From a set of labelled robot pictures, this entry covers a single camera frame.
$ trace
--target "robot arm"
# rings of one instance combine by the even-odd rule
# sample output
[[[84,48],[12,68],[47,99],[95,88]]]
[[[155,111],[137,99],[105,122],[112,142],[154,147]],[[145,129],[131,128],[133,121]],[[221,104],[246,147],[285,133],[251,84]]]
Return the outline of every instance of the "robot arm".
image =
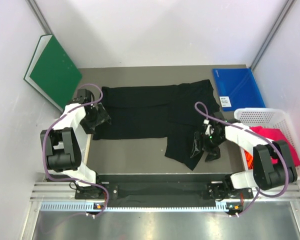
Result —
[[[224,120],[221,112],[217,112],[214,116]],[[200,134],[196,133],[192,149],[192,156],[198,152],[198,146],[208,153],[205,161],[212,161],[220,158],[219,145],[229,140],[253,156],[253,169],[231,174],[225,180],[225,189],[227,192],[244,188],[258,187],[262,190],[269,190],[285,184],[286,175],[281,161],[272,164],[271,159],[278,159],[273,148],[262,138],[247,132],[248,126],[238,122],[236,119],[226,121],[232,123],[225,126],[223,123],[214,120],[204,120]],[[289,150],[287,142],[283,140],[271,141],[280,151],[288,169],[288,182],[297,181],[297,171]]]
[[[68,113],[73,108],[90,103],[93,94],[86,89],[79,89],[77,96],[65,106],[63,115],[68,115],[58,122],[50,131],[46,143],[46,165],[48,170],[63,173],[71,178],[84,180],[97,184],[98,175],[89,169],[83,162],[86,154],[88,134],[95,132],[95,127],[104,122],[111,123],[111,119],[103,108],[98,104],[98,109],[94,104],[79,107]],[[41,145],[46,134],[43,130],[40,134]]]

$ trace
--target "black cloth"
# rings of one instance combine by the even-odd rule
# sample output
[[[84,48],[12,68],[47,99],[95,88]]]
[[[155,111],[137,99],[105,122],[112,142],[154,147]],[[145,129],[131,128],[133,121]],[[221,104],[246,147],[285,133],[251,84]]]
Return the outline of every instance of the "black cloth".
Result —
[[[190,158],[195,131],[204,117],[195,110],[203,102],[209,113],[219,111],[209,80],[169,86],[103,87],[104,108],[112,125],[95,128],[94,140],[167,137],[165,156],[193,170],[202,154]]]

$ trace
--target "metal floor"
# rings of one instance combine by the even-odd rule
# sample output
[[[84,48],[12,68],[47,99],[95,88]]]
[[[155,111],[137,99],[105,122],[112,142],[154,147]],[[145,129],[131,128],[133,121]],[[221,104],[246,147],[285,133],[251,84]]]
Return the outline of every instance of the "metal floor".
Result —
[[[245,68],[245,65],[147,66],[85,68],[81,84],[107,87],[163,86],[210,79],[214,97],[220,105],[212,75],[213,68]],[[227,112],[226,118],[233,118]],[[99,174],[192,173],[184,164],[165,157],[166,138],[91,140],[87,165]],[[225,142],[221,158],[205,162],[204,154],[193,173],[233,173],[244,169],[239,147]]]
[[[207,212],[106,212],[100,218],[40,212],[33,240],[300,240],[289,202],[257,202],[240,218]]]

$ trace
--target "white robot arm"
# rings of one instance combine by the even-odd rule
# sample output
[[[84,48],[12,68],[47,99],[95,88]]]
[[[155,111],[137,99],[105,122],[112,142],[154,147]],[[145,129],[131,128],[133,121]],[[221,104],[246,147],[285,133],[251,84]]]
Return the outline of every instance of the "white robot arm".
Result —
[[[83,163],[88,134],[93,134],[98,124],[105,121],[111,123],[111,119],[101,104],[98,104],[98,109],[92,104],[68,113],[81,104],[91,102],[92,97],[93,94],[90,91],[79,89],[77,97],[65,106],[62,116],[68,116],[50,131],[46,143],[45,160],[49,170],[96,184],[98,183],[97,173]],[[43,130],[40,134],[41,144],[43,144],[45,133],[46,130]],[[82,182],[78,182],[78,185],[87,186]]]

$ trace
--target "gray table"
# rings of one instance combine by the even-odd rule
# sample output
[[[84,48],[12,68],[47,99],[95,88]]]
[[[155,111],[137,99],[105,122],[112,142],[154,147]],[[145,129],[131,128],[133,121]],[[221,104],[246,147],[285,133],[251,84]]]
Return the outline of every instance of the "gray table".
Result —
[[[79,84],[94,83],[100,87],[164,86],[192,83],[210,79],[213,95],[220,105],[215,86],[213,68],[245,68],[244,65],[207,66],[150,66],[85,68]],[[233,118],[233,112],[226,112]],[[99,174],[151,174],[151,173],[233,173],[243,171],[239,147],[225,142],[220,146],[221,158],[205,162],[203,155],[192,172],[184,164],[165,157],[166,138],[129,140],[91,140],[87,165]]]

